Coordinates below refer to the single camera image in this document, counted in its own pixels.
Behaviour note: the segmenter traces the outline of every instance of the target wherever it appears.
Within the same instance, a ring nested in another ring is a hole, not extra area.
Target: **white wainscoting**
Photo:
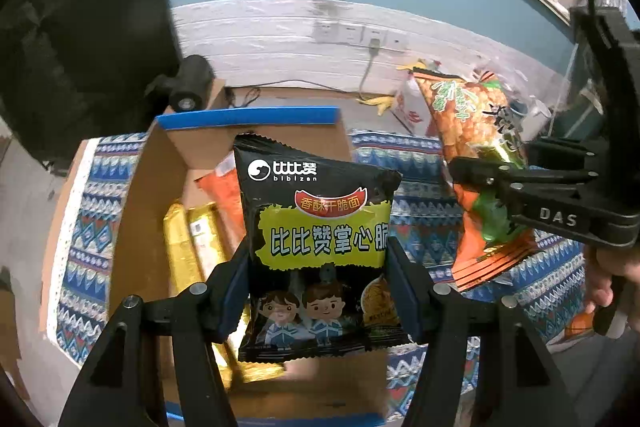
[[[375,25],[407,34],[404,52],[380,50],[364,91],[392,93],[406,73],[397,66],[417,58],[439,60],[447,73],[469,76],[473,64],[491,59],[503,73],[520,71],[529,92],[553,103],[561,75],[537,60],[471,31],[398,10],[334,0],[218,0],[173,8],[182,53],[207,59],[229,86],[307,80],[356,91],[367,66],[365,46],[318,43],[318,21]]]

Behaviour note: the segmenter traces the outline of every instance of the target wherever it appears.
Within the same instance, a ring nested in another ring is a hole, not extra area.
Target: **floor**
[[[308,105],[308,99],[260,98],[255,105]],[[386,112],[353,100],[315,99],[314,105],[339,105],[348,128],[384,128],[404,132]],[[77,367],[38,333],[40,278],[49,224],[63,180],[46,172],[15,140],[0,164],[0,267],[11,272],[16,297],[19,361],[32,409],[43,425],[55,425],[78,374]],[[582,427],[592,427],[620,392],[635,366],[636,340],[628,332],[617,342],[593,337],[554,359],[566,381]]]

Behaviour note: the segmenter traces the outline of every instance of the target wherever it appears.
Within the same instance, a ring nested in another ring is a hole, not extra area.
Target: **orange snack bag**
[[[497,76],[485,71],[477,82],[468,82],[418,65],[411,71],[438,128],[446,162],[468,156],[526,168],[520,137]],[[454,185],[454,190],[465,211],[464,235],[452,267],[460,290],[492,279],[537,251],[533,231],[509,221],[495,190],[489,187],[477,192],[460,185]]]
[[[246,235],[240,201],[240,185],[236,173],[236,160],[230,152],[213,172],[196,180],[199,188],[215,201],[225,226],[229,244],[236,251]]]

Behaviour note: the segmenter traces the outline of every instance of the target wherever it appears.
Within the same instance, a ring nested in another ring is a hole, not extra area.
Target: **white lace trim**
[[[82,192],[91,174],[91,167],[94,160],[95,149],[98,146],[99,138],[89,140],[82,154],[82,159],[78,165],[78,172],[74,179],[69,198],[66,202],[65,214],[60,226],[56,253],[53,257],[51,267],[51,282],[49,285],[49,305],[47,306],[47,338],[56,346],[56,330],[58,326],[58,302],[60,301],[60,290],[62,290],[62,280],[65,277],[66,261],[71,247],[71,238],[76,225],[76,217],[82,203]]]

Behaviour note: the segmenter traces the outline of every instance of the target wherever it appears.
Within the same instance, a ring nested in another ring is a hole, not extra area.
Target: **cartoon character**
[[[272,291],[261,300],[260,315],[269,319],[264,344],[288,347],[296,340],[309,338],[305,327],[297,323],[300,301],[293,293]]]
[[[318,344],[328,344],[332,338],[340,337],[342,324],[342,284],[337,281],[309,286],[302,296],[306,314],[313,320],[309,332],[316,336]]]

